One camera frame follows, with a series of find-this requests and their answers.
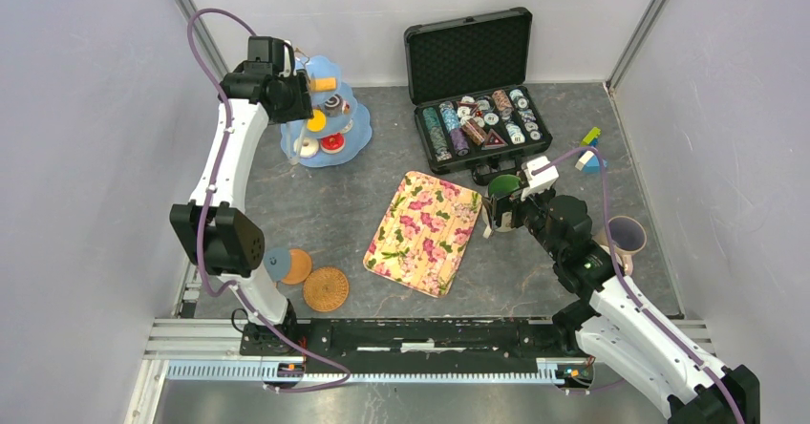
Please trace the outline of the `chocolate swirl cake roll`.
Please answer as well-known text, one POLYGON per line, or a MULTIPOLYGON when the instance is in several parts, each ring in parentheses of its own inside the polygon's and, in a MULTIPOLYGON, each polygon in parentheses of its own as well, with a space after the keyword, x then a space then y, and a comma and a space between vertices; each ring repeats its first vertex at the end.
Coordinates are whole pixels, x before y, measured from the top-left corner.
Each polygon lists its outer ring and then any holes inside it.
POLYGON ((327 117, 339 117, 347 114, 351 109, 349 102, 341 95, 331 96, 322 107, 327 117))

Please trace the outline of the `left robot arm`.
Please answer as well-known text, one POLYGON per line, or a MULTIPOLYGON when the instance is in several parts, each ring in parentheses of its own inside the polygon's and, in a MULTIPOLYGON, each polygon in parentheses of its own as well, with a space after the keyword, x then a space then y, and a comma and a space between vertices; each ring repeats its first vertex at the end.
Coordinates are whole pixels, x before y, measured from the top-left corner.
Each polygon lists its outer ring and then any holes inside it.
POLYGON ((309 77, 289 42, 251 36, 245 61, 214 85, 219 116, 211 149, 189 200, 171 207, 169 221, 205 290, 233 292, 248 320, 266 325, 266 345, 289 354, 300 329, 285 320, 288 300, 266 270, 265 235, 245 214, 245 193, 267 126, 311 118, 309 77))

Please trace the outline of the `white glazed donut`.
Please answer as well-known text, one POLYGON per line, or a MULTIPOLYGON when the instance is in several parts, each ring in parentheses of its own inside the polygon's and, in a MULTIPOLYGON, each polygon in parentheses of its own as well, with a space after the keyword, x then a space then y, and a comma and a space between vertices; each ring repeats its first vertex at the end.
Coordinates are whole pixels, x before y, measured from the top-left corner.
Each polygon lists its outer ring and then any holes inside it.
POLYGON ((300 159, 311 159, 320 151, 317 138, 301 137, 295 140, 293 150, 300 159))

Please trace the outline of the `blue smiley coaster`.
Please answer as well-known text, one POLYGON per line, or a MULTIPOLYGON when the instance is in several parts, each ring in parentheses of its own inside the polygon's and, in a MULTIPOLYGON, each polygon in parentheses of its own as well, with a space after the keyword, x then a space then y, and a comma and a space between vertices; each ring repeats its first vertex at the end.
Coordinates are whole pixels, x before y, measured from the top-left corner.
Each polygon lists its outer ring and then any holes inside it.
POLYGON ((263 258, 266 273, 273 283, 278 283, 289 275, 291 262, 291 253, 286 247, 269 248, 263 258))

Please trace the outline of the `green-inside floral mug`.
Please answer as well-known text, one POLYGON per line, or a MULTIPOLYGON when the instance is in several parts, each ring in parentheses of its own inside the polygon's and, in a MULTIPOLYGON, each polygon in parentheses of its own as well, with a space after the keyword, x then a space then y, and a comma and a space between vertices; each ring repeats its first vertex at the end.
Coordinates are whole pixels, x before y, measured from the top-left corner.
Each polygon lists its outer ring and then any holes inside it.
POLYGON ((513 216, 522 194, 522 180, 514 175, 500 175, 491 180, 487 195, 482 200, 485 229, 483 237, 490 238, 495 232, 514 229, 513 216))

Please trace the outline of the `beige mug purple inside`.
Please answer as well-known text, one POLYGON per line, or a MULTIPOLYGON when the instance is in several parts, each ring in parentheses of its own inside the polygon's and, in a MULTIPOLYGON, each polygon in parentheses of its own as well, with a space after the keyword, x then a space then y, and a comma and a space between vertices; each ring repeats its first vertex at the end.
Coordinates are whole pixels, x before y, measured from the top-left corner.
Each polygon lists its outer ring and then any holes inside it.
POLYGON ((647 244, 645 228, 634 218, 615 216, 595 236, 596 243, 605 251, 614 247, 615 256, 624 273, 629 276, 634 270, 633 256, 647 244))

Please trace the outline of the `red glazed donut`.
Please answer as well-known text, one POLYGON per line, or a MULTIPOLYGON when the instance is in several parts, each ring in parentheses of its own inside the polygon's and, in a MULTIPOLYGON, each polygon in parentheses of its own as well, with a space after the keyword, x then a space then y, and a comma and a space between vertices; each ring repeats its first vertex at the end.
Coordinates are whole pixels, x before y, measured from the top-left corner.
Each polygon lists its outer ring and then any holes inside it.
POLYGON ((338 154, 343 151, 346 145, 345 136, 342 133, 335 133, 319 139, 321 150, 329 155, 338 154))

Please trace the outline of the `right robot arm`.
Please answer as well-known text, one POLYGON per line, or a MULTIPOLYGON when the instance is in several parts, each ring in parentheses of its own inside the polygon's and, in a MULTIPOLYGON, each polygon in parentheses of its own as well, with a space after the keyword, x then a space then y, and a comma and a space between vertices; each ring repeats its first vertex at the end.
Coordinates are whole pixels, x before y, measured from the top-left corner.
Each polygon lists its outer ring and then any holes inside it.
POLYGON ((489 182, 486 231, 525 228, 552 259, 576 302, 552 318, 551 340, 607 364, 670 423, 758 423, 760 382, 746 366, 728 367, 658 310, 592 235, 584 201, 557 194, 545 158, 489 182))

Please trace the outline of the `square yellow biscuit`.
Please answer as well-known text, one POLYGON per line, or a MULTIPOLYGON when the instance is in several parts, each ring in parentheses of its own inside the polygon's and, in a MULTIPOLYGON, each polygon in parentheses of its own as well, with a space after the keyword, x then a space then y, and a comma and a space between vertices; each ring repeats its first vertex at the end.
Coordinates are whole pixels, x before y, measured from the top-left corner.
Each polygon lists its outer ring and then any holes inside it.
POLYGON ((324 93, 333 91, 338 87, 336 77, 319 77, 312 78, 309 82, 309 88, 314 93, 324 93))

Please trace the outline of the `woven rattan coaster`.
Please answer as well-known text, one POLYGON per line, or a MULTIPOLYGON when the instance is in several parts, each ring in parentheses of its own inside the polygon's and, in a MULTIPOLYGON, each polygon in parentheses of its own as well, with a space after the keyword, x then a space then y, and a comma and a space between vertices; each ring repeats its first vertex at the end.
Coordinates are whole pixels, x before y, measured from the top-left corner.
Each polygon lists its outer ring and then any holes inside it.
POLYGON ((317 312, 331 312, 341 307, 350 294, 350 283, 343 271, 325 266, 311 272, 302 293, 305 303, 317 312))

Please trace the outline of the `silver serving tongs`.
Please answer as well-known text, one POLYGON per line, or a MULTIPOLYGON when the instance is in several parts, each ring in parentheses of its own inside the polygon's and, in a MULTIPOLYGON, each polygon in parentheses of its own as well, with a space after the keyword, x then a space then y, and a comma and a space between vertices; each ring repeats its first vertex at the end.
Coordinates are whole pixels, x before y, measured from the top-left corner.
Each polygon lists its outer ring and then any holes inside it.
POLYGON ((295 166, 300 161, 300 131, 301 127, 295 122, 289 122, 285 125, 286 131, 286 149, 287 157, 290 165, 295 166))

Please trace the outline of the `floral rectangular tray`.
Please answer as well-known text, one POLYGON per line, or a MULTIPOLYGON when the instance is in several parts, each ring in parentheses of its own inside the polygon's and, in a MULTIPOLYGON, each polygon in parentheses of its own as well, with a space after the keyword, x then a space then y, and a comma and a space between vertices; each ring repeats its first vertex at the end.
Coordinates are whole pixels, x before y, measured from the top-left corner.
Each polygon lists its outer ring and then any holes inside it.
POLYGON ((425 295, 449 292, 482 208, 479 192, 409 171, 363 258, 371 273, 425 295))

